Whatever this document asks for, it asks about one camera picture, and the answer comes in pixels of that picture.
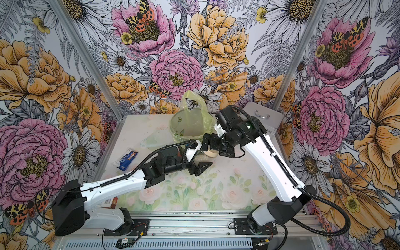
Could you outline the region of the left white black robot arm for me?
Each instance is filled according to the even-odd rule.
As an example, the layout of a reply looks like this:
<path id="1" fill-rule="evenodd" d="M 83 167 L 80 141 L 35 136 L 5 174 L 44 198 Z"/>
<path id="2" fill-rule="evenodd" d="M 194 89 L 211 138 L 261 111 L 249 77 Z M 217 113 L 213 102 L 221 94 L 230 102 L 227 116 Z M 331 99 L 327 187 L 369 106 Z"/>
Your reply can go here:
<path id="1" fill-rule="evenodd" d="M 91 183 L 67 182 L 52 203 L 56 236 L 67 236 L 80 229 L 103 229 L 108 236 L 132 233 L 134 220 L 126 208 L 109 209 L 99 205 L 157 185 L 173 172 L 187 170 L 191 175 L 200 176 L 212 162 L 197 160 L 196 152 L 190 146 L 180 155 L 177 145 L 168 145 L 150 153 L 128 174 Z"/>

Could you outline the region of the beige jar lid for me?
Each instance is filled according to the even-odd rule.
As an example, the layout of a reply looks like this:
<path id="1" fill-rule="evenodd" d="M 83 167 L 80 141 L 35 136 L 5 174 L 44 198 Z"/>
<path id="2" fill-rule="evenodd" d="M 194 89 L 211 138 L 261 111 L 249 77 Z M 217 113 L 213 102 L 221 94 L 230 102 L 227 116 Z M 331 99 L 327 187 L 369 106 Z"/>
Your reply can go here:
<path id="1" fill-rule="evenodd" d="M 216 157 L 219 155 L 219 152 L 216 151 L 216 150 L 211 150 L 211 149 L 209 149 L 209 150 L 207 150 L 206 152 L 204 152 L 204 154 L 205 154 L 207 157 L 216 158 Z"/>

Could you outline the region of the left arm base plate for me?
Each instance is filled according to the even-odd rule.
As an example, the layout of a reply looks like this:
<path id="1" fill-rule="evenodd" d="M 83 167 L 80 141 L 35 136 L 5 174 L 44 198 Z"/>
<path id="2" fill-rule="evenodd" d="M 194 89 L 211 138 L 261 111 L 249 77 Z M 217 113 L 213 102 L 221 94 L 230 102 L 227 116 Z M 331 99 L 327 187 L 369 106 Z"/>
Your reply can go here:
<path id="1" fill-rule="evenodd" d="M 117 236 L 146 236 L 150 225 L 149 219 L 131 219 L 127 223 L 125 222 L 121 227 L 115 231 L 105 229 L 105 237 L 117 237 Z"/>

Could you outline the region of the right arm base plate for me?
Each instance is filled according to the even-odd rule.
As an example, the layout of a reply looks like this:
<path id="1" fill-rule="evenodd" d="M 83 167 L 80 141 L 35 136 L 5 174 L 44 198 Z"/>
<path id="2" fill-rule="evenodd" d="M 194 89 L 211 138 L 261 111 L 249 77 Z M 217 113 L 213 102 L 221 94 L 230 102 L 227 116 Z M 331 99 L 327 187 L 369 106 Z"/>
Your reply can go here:
<path id="1" fill-rule="evenodd" d="M 275 223 L 267 223 L 264 226 L 248 218 L 236 217 L 229 224 L 229 228 L 234 230 L 235 235 L 276 235 L 278 233 Z"/>

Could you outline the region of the clear plastic rice jar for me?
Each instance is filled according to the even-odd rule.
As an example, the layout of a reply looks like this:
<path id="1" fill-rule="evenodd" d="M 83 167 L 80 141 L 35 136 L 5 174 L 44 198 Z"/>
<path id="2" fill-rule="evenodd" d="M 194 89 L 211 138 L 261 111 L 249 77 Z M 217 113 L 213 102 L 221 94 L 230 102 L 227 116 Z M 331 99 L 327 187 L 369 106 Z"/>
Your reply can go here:
<path id="1" fill-rule="evenodd" d="M 194 156 L 194 158 L 193 158 L 193 161 L 194 161 L 194 163 L 195 163 L 196 165 L 198 165 L 199 162 L 214 162 L 214 161 L 215 161 L 216 158 L 207 157 L 207 156 L 204 154 L 204 152 L 206 152 L 206 151 L 198 151 L 198 152 L 195 154 L 195 156 Z"/>

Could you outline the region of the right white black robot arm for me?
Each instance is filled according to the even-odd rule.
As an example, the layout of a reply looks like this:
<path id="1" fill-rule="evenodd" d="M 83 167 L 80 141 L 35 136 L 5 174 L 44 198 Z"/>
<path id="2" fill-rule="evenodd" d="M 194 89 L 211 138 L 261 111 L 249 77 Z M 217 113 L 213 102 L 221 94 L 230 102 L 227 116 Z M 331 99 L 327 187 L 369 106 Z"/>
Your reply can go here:
<path id="1" fill-rule="evenodd" d="M 259 233 L 268 223 L 285 224 L 294 218 L 317 193 L 315 188 L 305 185 L 291 171 L 256 117 L 236 106 L 220 110 L 215 117 L 216 132 L 204 134 L 202 148 L 234 158 L 234 148 L 240 146 L 256 160 L 276 192 L 275 198 L 248 214 L 250 230 Z"/>

